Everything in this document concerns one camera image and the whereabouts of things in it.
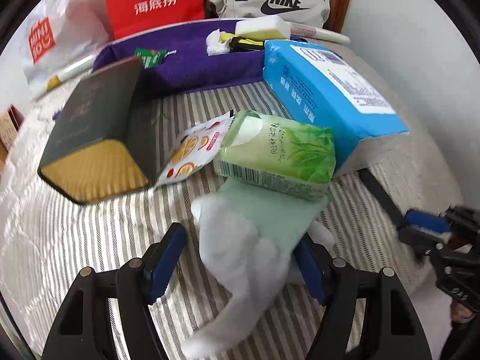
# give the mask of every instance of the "blue clamp pad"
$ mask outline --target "blue clamp pad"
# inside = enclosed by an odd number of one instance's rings
[[[439,216],[428,214],[427,212],[408,210],[405,214],[405,219],[411,225],[423,227],[438,234],[448,233],[450,226]]]
[[[177,266],[177,261],[186,242],[187,232],[185,228],[180,223],[173,223],[158,245],[159,248],[163,249],[163,252],[161,252],[157,265],[152,271],[148,304],[153,304],[158,298],[165,294],[173,270]]]
[[[297,262],[297,266],[300,269],[310,294],[317,299],[320,304],[325,305],[326,296],[323,290],[322,270],[315,261],[305,240],[300,240],[293,251],[293,255],[295,256],[295,261]]]

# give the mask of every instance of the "green tissue pack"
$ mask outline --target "green tissue pack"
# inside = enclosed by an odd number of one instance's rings
[[[325,195],[335,169],[329,127],[240,111],[214,158],[215,171],[309,200]]]

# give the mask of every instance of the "cardboard box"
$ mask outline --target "cardboard box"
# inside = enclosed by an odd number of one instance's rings
[[[7,160],[8,151],[3,146],[3,143],[0,142],[0,174],[3,173],[3,169],[5,168],[5,161]]]
[[[332,127],[335,176],[380,162],[408,133],[387,100],[325,47],[268,40],[263,78],[295,120]]]
[[[7,112],[0,114],[0,142],[7,151],[14,144],[22,122],[22,114],[13,105],[10,105]]]

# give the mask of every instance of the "purple cloth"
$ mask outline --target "purple cloth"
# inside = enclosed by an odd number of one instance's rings
[[[262,81],[263,51],[207,55],[207,35],[217,28],[234,33],[237,21],[188,23],[138,35],[105,47],[93,69],[132,56],[139,47],[177,50],[177,54],[168,55],[162,64],[145,70],[145,85],[150,86],[148,92],[153,97]]]

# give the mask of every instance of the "striped bed sheet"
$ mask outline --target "striped bed sheet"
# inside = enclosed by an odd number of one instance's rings
[[[324,43],[365,76],[389,100],[410,129],[410,137],[370,169],[402,210],[440,211],[460,203],[461,195],[434,141],[386,83],[349,49]],[[37,175],[43,148],[78,79],[49,93],[33,106],[11,150],[0,184],[0,290],[32,349],[41,354],[55,314],[78,271],[119,268],[159,242],[172,222],[189,237],[165,295],[150,308],[171,360],[184,359],[180,345],[214,318],[230,294],[203,266],[198,229],[190,213],[197,196],[224,182],[211,165],[181,183],[138,192],[94,205],[78,206]],[[184,129],[230,109],[254,109],[290,117],[264,82],[174,95],[152,102],[157,118],[159,163],[167,159]],[[431,267],[416,262],[399,243],[395,228],[357,174],[333,180],[332,202],[318,219],[332,232],[334,254],[354,267],[378,271],[392,267],[412,293]],[[115,300],[110,301],[118,357],[129,358]],[[364,303],[357,304],[350,345],[358,342]],[[252,334],[214,359],[303,359],[320,325],[323,309],[305,286],[286,285]]]

